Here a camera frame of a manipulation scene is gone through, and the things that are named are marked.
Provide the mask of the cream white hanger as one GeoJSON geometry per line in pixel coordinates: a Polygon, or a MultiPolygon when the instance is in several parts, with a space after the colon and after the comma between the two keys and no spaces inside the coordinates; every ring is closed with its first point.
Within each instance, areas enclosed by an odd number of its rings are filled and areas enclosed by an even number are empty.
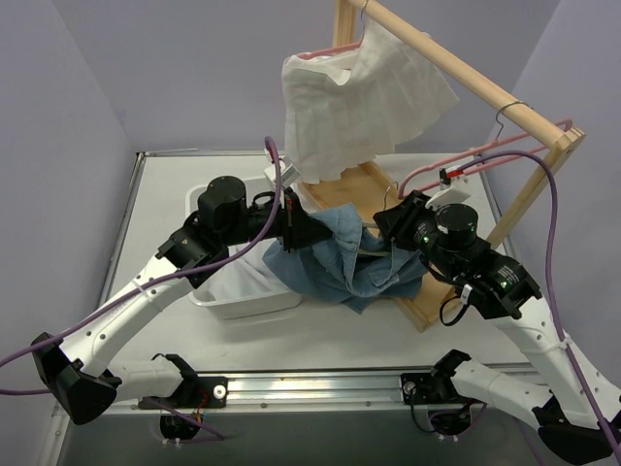
{"type": "MultiPolygon", "coordinates": [[[[382,211],[385,211],[387,209],[389,197],[397,193],[398,188],[399,188],[399,184],[397,182],[391,182],[389,186],[385,189],[383,198],[382,198],[382,209],[381,209],[382,211]]],[[[362,226],[366,228],[367,230],[375,230],[376,236],[378,238],[381,236],[381,234],[379,233],[379,227],[373,221],[363,220],[362,226]]],[[[384,250],[370,251],[370,250],[364,250],[364,249],[361,249],[360,253],[366,256],[379,256],[379,257],[385,256],[388,254],[388,252],[384,250]]]]}

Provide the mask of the white skirt front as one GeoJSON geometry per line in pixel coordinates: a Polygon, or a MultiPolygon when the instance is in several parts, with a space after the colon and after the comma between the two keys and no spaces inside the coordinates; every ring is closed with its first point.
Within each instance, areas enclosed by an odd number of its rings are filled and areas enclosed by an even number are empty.
{"type": "Polygon", "coordinates": [[[223,301],[290,292],[264,263],[263,255],[273,243],[274,240],[259,242],[251,251],[216,272],[205,283],[205,296],[223,301]]]}

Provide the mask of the blue denim skirt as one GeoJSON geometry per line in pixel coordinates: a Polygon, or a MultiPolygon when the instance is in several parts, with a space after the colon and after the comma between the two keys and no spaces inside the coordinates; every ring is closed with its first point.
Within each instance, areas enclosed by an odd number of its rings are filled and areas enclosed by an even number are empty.
{"type": "Polygon", "coordinates": [[[374,236],[349,203],[310,215],[333,237],[287,252],[271,244],[263,254],[267,268],[296,293],[360,314],[377,298],[414,298],[427,269],[419,251],[397,248],[374,236]]]}

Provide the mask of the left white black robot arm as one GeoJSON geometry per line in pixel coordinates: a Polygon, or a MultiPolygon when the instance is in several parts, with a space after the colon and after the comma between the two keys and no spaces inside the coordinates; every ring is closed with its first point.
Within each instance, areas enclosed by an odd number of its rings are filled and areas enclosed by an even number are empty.
{"type": "Polygon", "coordinates": [[[113,403],[156,398],[189,406],[201,388],[199,376],[177,354],[148,361],[112,361],[156,316],[198,289],[228,265],[232,246],[253,248],[278,239],[287,251],[332,238],[332,231],[302,207],[290,188],[246,198],[246,186],[231,176],[212,180],[197,208],[161,245],[146,266],[115,297],[65,337],[42,333],[32,345],[38,374],[76,425],[113,403]]]}

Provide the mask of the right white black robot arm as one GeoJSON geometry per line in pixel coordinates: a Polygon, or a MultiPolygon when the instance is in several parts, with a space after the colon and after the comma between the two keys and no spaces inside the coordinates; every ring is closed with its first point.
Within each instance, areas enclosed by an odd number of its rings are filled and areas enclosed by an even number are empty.
{"type": "Polygon", "coordinates": [[[400,249],[419,252],[432,276],[455,289],[462,308],[477,310],[507,335],[544,383],[523,383],[453,349],[433,366],[419,394],[440,403],[472,399],[513,416],[572,465],[619,455],[619,387],[557,328],[526,269],[478,236],[476,210],[465,204],[433,209],[428,200],[414,191],[375,214],[381,236],[400,249]]]}

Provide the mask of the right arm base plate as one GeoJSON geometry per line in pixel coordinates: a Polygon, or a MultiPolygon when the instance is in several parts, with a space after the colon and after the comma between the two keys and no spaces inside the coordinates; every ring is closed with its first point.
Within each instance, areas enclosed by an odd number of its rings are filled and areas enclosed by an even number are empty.
{"type": "Polygon", "coordinates": [[[430,373],[402,373],[400,385],[402,399],[406,405],[436,405],[442,401],[436,379],[430,373]]]}

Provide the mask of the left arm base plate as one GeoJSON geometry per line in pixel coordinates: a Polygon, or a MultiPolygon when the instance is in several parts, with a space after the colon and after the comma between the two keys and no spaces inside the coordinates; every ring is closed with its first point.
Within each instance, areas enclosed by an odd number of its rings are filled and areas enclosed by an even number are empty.
{"type": "Polygon", "coordinates": [[[177,410],[221,409],[227,404],[227,396],[228,379],[225,377],[175,377],[157,382],[155,388],[138,401],[138,407],[141,410],[154,409],[154,400],[177,410]]]}

